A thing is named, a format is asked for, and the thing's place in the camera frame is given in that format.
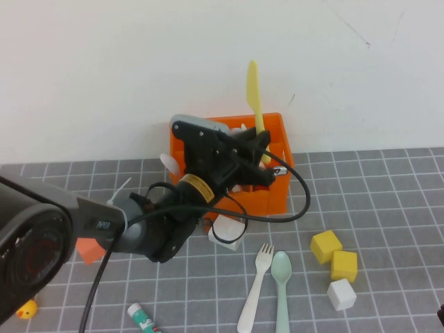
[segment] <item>white wall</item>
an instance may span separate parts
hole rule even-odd
[[[0,164],[155,157],[175,113],[250,113],[250,59],[295,152],[444,146],[443,13],[442,0],[0,1]]]

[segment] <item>white cube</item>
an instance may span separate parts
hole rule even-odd
[[[219,215],[213,223],[212,228],[208,232],[208,239],[216,244],[225,246],[230,250],[236,251],[240,243],[242,242],[243,237],[231,244],[221,243],[216,238],[214,238],[213,228],[216,231],[217,237],[226,241],[231,241],[242,234],[242,232],[244,231],[244,227],[245,225],[241,222],[230,219],[229,217],[226,217],[224,215]]]
[[[336,311],[352,307],[356,300],[356,293],[347,279],[330,283],[327,295]]]

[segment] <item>orange crate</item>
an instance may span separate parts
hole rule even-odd
[[[241,124],[245,124],[247,128],[255,126],[255,116],[235,116],[235,117],[217,117],[209,118],[210,120],[226,123],[230,128],[240,128]],[[279,113],[266,113],[264,114],[265,129],[270,131],[271,143],[270,152],[286,161],[291,167],[294,168],[293,156],[291,154],[289,141],[287,134],[285,133],[284,122],[282,116]],[[184,146],[183,142],[176,139],[170,131],[170,154],[176,161],[178,161],[180,172],[183,175],[185,169],[184,162]],[[271,160],[269,167],[275,167],[280,165],[274,160]],[[170,173],[173,184],[177,184],[180,177]],[[254,191],[240,191],[231,194],[233,198],[238,200],[246,209],[247,213],[251,215],[275,215],[287,213],[287,194],[289,193],[291,174],[288,173],[285,176],[276,177],[274,183],[268,189],[260,189]],[[221,199],[216,205],[217,208],[232,210],[235,212],[241,212],[240,208],[227,198]],[[209,213],[207,217],[211,220],[215,220],[217,214]]]

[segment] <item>orange object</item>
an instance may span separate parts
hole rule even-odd
[[[218,117],[210,118],[210,120],[225,123],[230,128],[240,128],[241,124],[245,124],[247,128],[255,126],[255,116],[235,116],[235,117]],[[270,131],[271,143],[270,152],[285,160],[291,167],[294,167],[293,156],[291,154],[287,134],[285,133],[284,122],[279,113],[264,114],[265,128]],[[183,142],[176,139],[172,132],[170,132],[170,155],[173,156],[179,164],[180,173],[184,174],[184,146]],[[279,163],[271,160],[268,167],[276,167]],[[174,184],[180,180],[180,176],[170,174]],[[230,194],[233,198],[238,200],[252,215],[276,215],[287,213],[287,194],[289,193],[291,174],[276,177],[274,183],[269,187],[248,187],[248,191],[239,191]],[[216,205],[217,208],[241,212],[236,203],[227,198],[221,199]],[[215,220],[218,214],[208,213],[205,217]]]
[[[92,264],[105,255],[105,250],[93,238],[77,239],[76,248],[86,265]]]

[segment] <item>rubber duck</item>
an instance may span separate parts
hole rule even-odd
[[[37,312],[37,303],[33,300],[26,302],[20,309],[17,310],[16,314],[21,319],[30,319]]]

